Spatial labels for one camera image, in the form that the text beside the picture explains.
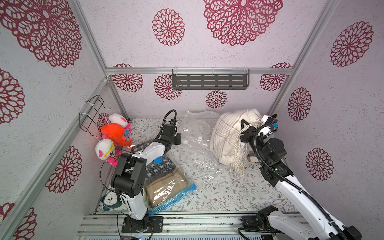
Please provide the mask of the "grey cream plaid scarf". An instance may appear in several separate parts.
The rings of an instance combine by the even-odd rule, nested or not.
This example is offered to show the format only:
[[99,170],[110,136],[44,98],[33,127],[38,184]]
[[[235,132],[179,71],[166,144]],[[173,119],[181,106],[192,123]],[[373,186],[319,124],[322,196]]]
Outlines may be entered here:
[[259,159],[255,153],[248,153],[247,160],[250,163],[259,163]]

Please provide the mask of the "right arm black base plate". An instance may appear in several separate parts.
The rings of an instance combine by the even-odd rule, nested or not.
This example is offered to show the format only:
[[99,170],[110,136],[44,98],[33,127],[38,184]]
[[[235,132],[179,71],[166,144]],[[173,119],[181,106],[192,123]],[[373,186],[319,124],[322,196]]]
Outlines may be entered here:
[[255,215],[242,216],[241,221],[246,229],[257,230],[262,233],[274,233],[277,230],[271,226],[268,216],[278,210],[279,209],[274,206],[268,206],[259,210]]

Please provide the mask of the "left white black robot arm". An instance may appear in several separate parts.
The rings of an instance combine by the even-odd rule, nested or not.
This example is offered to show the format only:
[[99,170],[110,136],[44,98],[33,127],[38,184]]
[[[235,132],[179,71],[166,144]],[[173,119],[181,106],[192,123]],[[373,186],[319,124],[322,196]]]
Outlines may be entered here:
[[146,148],[138,153],[120,156],[111,179],[111,187],[127,206],[132,220],[142,221],[148,215],[142,196],[147,165],[159,163],[160,158],[173,145],[181,144],[181,136],[177,132],[177,111],[170,110],[163,118],[159,133]]

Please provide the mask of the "clear plastic vacuum bag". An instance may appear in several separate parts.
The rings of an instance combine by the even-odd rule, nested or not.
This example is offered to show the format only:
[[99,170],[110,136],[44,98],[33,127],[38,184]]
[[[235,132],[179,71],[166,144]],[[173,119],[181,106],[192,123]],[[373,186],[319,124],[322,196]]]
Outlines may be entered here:
[[236,177],[230,167],[217,160],[210,150],[213,129],[221,115],[212,111],[201,113],[187,112],[181,123],[182,143],[174,146],[166,155],[179,164],[193,180],[210,182],[218,181],[219,177],[226,179],[241,179]]

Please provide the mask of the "cream fringed striped scarf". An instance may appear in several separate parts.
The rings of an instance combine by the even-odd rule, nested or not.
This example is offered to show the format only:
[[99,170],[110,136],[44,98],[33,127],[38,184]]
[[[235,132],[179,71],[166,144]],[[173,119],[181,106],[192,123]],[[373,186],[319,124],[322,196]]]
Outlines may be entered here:
[[247,144],[240,137],[250,127],[259,127],[262,115],[256,109],[239,110],[222,114],[216,122],[210,141],[210,150],[219,163],[230,167],[236,177],[245,173]]

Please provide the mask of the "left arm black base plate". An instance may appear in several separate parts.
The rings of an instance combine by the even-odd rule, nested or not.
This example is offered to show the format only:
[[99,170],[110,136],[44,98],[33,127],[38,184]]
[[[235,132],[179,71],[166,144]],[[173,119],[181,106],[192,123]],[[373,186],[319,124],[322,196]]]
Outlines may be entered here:
[[145,216],[142,220],[125,217],[122,226],[122,233],[161,233],[163,231],[163,225],[163,217]]

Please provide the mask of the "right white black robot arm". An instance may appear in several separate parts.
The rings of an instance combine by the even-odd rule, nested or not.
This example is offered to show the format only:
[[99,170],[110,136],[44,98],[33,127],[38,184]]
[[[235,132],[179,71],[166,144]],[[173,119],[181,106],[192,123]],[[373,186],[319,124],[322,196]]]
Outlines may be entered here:
[[274,206],[268,206],[253,216],[242,216],[243,227],[238,233],[255,232],[264,240],[285,234],[293,240],[360,240],[362,234],[334,218],[309,194],[293,172],[283,163],[287,154],[283,141],[271,138],[278,130],[276,116],[265,115],[259,125],[241,120],[240,141],[248,143],[261,163],[264,179],[281,192],[307,221],[306,225],[288,217]]

